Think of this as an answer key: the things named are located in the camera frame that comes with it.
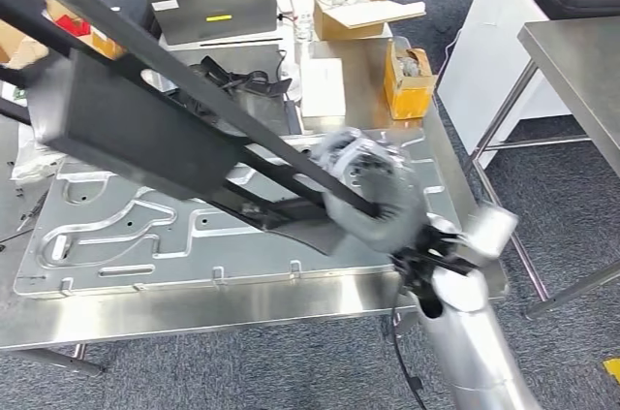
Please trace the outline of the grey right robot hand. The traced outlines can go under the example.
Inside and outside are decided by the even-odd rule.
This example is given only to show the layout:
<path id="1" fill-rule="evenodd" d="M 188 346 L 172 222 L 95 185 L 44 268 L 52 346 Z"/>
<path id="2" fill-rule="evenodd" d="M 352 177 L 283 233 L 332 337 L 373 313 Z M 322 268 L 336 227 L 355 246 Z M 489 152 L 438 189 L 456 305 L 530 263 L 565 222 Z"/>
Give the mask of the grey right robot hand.
<path id="1" fill-rule="evenodd" d="M 428 222 L 423 193 L 411 165 L 397 150 L 359 129 L 329 133 L 311 149 L 310 159 L 375 205 L 378 214 L 370 216 L 332 191 L 322 193 L 333 221 L 373 250 L 399 251 L 413 243 Z"/>

